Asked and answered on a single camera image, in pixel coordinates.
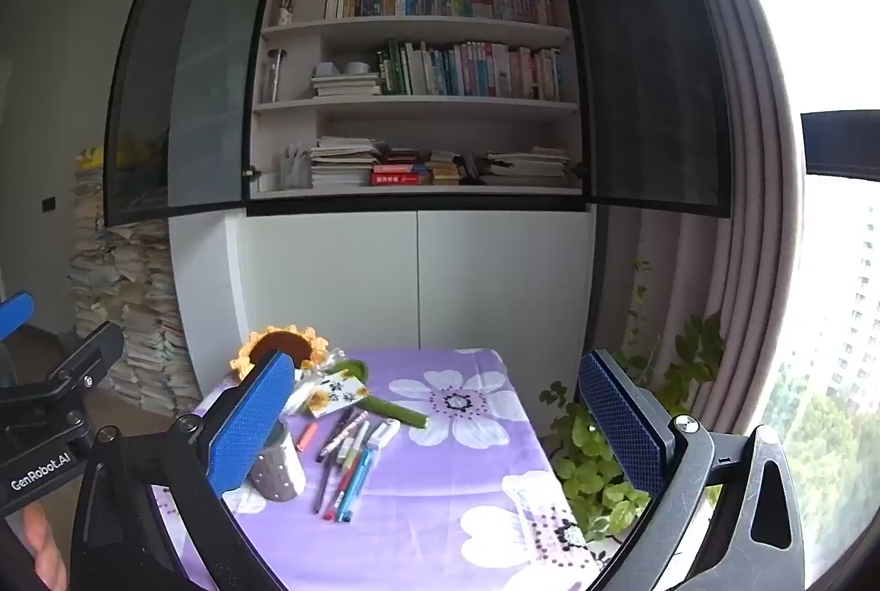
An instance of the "white cabinet door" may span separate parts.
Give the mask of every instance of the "white cabinet door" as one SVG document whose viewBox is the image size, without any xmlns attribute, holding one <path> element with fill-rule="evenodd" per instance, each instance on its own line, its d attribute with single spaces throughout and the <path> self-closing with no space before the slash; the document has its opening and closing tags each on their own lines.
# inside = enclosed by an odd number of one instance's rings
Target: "white cabinet door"
<svg viewBox="0 0 880 591">
<path fill-rule="evenodd" d="M 308 325 L 342 349 L 419 346 L 414 212 L 249 217 L 247 325 Z"/>
<path fill-rule="evenodd" d="M 538 394 L 553 380 L 574 387 L 592 260 L 587 213 L 420 212 L 421 348 L 496 349 L 547 433 L 560 411 Z"/>
</svg>

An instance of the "hand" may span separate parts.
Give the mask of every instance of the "hand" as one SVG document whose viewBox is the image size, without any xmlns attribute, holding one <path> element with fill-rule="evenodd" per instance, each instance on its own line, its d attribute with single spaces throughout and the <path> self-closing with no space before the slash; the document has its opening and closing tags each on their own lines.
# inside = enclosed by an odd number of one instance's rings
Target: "hand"
<svg viewBox="0 0 880 591">
<path fill-rule="evenodd" d="M 34 552 L 34 568 L 50 591 L 66 591 L 67 570 L 61 552 L 52 537 L 52 528 L 43 507 L 34 502 L 22 510 L 22 527 L 25 539 Z"/>
</svg>

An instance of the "tablecloth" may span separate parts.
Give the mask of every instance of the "tablecloth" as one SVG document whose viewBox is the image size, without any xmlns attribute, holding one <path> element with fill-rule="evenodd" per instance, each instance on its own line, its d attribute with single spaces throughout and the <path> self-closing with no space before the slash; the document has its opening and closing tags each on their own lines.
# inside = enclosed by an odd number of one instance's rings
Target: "tablecloth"
<svg viewBox="0 0 880 591">
<path fill-rule="evenodd" d="M 349 524 L 311 513 L 320 479 L 315 455 L 338 415 L 320 420 L 314 442 L 300 455 L 308 479 L 300 497 L 267 501 L 247 484 L 224 495 L 287 588 L 574 591 L 590 585 L 598 568 L 498 353 L 348 355 L 367 363 L 372 393 L 430 421 L 424 430 L 404 425 L 382 451 Z M 310 421 L 285 419 L 295 439 Z M 214 588 L 173 499 L 166 490 L 155 491 L 190 579 Z"/>
</svg>

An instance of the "card with sunflower print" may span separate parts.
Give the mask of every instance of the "card with sunflower print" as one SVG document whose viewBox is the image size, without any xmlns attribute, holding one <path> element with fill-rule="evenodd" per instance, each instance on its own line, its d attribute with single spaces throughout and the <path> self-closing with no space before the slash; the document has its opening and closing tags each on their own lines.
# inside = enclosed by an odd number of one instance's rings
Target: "card with sunflower print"
<svg viewBox="0 0 880 591">
<path fill-rule="evenodd" d="M 355 378 L 348 370 L 328 375 L 321 380 L 306 406 L 316 418 L 336 412 L 355 402 L 364 399 L 370 394 L 370 390 L 364 387 L 364 383 Z"/>
</svg>

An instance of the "glass cabinet door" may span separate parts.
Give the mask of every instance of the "glass cabinet door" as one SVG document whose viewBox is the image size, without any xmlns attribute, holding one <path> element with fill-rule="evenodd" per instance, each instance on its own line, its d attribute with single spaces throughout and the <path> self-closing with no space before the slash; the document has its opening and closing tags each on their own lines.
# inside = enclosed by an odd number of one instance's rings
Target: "glass cabinet door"
<svg viewBox="0 0 880 591">
<path fill-rule="evenodd" d="M 591 200 L 729 216 L 728 111 L 705 1 L 569 6 Z"/>
<path fill-rule="evenodd" d="M 107 118 L 109 226 L 242 201 L 265 0 L 135 0 Z"/>
</svg>

